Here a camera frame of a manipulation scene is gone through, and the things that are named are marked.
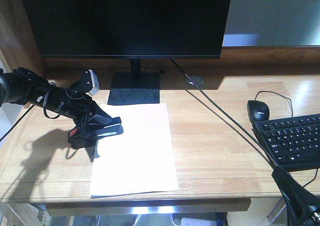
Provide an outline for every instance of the computer monitor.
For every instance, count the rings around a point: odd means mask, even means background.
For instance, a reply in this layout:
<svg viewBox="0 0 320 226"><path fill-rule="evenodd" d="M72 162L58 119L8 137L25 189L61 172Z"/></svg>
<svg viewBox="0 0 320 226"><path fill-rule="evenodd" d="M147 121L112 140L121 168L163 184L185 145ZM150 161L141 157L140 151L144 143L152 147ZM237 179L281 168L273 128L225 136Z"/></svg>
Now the computer monitor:
<svg viewBox="0 0 320 226"><path fill-rule="evenodd" d="M43 57L131 59L133 78L115 75L111 86L110 96L127 98L120 104L159 97L155 89L159 75L142 75L140 59L219 58L230 4L230 0L22 1ZM113 90L128 88L124 95ZM156 95L148 95L153 89ZM141 98L130 99L132 92ZM119 105L110 98L109 103Z"/></svg>

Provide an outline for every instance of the black keyboard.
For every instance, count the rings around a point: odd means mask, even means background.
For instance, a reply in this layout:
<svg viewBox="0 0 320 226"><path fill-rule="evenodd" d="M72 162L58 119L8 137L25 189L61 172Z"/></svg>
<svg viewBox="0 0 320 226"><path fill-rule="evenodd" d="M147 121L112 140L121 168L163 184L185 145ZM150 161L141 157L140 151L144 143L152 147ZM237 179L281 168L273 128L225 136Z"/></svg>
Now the black keyboard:
<svg viewBox="0 0 320 226"><path fill-rule="evenodd" d="M320 114L256 122L253 131L286 171L320 167Z"/></svg>

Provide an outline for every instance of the monitor base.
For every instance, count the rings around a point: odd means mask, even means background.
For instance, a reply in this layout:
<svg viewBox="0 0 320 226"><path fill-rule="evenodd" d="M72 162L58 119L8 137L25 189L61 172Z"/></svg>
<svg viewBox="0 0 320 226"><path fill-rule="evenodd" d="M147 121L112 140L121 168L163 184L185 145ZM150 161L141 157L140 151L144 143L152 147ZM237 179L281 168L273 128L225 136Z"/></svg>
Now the monitor base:
<svg viewBox="0 0 320 226"><path fill-rule="evenodd" d="M115 73L108 105L134 105L160 103L159 73Z"/></svg>

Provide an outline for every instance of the computer mouse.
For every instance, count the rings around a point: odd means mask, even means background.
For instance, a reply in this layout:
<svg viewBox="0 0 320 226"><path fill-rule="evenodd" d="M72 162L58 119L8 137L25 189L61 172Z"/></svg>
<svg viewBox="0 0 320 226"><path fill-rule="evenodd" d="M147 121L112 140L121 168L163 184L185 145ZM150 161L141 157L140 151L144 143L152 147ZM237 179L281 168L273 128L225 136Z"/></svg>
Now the computer mouse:
<svg viewBox="0 0 320 226"><path fill-rule="evenodd" d="M266 103L257 100L248 100L246 105L249 120L252 124L269 120L270 111Z"/></svg>

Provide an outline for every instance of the white paper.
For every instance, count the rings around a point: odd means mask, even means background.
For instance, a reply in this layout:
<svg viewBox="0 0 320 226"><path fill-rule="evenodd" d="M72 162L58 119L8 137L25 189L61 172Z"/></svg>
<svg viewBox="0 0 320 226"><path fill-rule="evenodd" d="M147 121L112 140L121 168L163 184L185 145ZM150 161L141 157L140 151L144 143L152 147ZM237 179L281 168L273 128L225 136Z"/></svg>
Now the white paper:
<svg viewBox="0 0 320 226"><path fill-rule="evenodd" d="M97 142L90 196L178 190L166 104L101 108L124 132Z"/></svg>

